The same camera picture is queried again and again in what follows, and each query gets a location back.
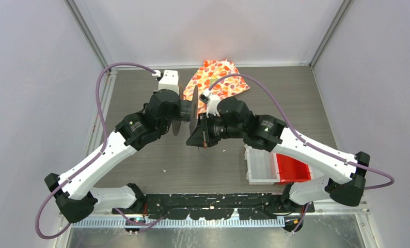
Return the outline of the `black cable spool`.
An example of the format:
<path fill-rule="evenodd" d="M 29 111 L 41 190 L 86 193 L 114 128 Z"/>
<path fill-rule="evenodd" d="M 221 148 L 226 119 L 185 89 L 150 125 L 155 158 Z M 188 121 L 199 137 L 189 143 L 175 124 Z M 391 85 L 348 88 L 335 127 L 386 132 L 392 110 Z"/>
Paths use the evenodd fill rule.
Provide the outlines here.
<path fill-rule="evenodd" d="M 179 85 L 179 110 L 177 119 L 171 122 L 172 133 L 177 136 L 180 132 L 182 122 L 189 122 L 190 134 L 193 134 L 197 126 L 197 111 L 198 111 L 198 87 L 193 89 L 193 96 L 191 100 L 184 99 L 184 89 L 182 85 Z"/>

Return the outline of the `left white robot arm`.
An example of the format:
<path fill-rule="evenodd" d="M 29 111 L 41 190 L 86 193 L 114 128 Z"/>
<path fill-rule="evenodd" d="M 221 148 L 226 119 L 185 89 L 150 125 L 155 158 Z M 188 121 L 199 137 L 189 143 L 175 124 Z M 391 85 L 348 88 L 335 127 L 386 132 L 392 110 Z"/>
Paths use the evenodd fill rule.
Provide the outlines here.
<path fill-rule="evenodd" d="M 137 185 L 129 183 L 120 188 L 96 188 L 94 185 L 116 165 L 160 139 L 170 128 L 176 135 L 179 122 L 194 122 L 197 104 L 197 88 L 191 100 L 185 100 L 182 94 L 170 89 L 156 91 L 142 110 L 126 115 L 103 144 L 78 165 L 61 175 L 47 175 L 44 181 L 66 220 L 77 223 L 94 212 L 114 208 L 140 213 L 145 201 Z"/>

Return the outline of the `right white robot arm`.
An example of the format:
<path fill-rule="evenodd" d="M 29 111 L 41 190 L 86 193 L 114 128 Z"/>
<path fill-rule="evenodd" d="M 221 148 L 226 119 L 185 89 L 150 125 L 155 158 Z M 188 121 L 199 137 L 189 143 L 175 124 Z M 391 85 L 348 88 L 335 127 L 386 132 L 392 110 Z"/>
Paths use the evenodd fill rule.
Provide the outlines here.
<path fill-rule="evenodd" d="M 300 161 L 324 175 L 305 182 L 290 182 L 281 196 L 287 212 L 309 202 L 332 199 L 356 207 L 365 190 L 365 168 L 370 156 L 365 152 L 343 153 L 314 141 L 271 115 L 255 115 L 245 102 L 234 97 L 217 104 L 217 115 L 199 114 L 188 146 L 209 148 L 220 140 L 241 138 L 245 145 Z"/>

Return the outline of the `orange floral cloth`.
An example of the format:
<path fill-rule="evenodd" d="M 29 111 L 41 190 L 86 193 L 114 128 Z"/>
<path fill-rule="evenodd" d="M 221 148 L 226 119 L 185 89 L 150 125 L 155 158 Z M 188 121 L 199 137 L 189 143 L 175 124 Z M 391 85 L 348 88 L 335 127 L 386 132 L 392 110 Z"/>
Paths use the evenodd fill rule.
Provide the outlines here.
<path fill-rule="evenodd" d="M 201 95 L 205 90 L 209 90 L 219 96 L 221 100 L 236 96 L 250 89 L 250 86 L 240 76 L 228 77 L 217 83 L 212 89 L 209 89 L 220 78 L 238 74 L 239 71 L 234 63 L 227 60 L 205 60 L 203 66 L 200 67 L 193 75 L 191 80 L 184 90 L 184 98 L 191 100 L 193 89 L 198 87 L 198 94 Z M 198 113 L 205 113 L 206 105 L 198 100 Z"/>

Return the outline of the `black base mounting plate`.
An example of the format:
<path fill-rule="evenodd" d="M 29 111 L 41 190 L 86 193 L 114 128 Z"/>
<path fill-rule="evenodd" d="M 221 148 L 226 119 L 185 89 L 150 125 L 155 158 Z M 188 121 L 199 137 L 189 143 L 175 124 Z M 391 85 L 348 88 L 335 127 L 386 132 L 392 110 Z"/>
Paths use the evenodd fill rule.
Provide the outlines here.
<path fill-rule="evenodd" d="M 124 214 L 145 215 L 166 220 L 227 220 L 238 214 L 241 220 L 271 220 L 287 214 L 314 212 L 314 206 L 284 203 L 274 193 L 218 194 L 146 194 L 131 207 L 121 208 Z"/>

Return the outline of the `white plastic bin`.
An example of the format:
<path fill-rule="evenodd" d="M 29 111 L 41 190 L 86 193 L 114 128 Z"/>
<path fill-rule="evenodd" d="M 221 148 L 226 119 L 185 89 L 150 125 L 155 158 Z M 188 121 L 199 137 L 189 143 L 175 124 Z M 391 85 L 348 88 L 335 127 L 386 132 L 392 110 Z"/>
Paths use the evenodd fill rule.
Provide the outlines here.
<path fill-rule="evenodd" d="M 246 179 L 250 185 L 272 185 L 280 182 L 276 153 L 244 145 L 247 163 Z"/>

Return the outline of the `red plastic bin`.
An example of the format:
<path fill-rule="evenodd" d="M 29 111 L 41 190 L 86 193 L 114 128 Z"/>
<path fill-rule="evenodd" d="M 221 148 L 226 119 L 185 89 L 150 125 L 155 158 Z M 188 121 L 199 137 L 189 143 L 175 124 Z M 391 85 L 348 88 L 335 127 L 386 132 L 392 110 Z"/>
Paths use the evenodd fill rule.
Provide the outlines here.
<path fill-rule="evenodd" d="M 312 179 L 312 171 L 307 164 L 283 154 L 277 154 L 276 159 L 280 178 L 278 184 L 305 182 Z"/>

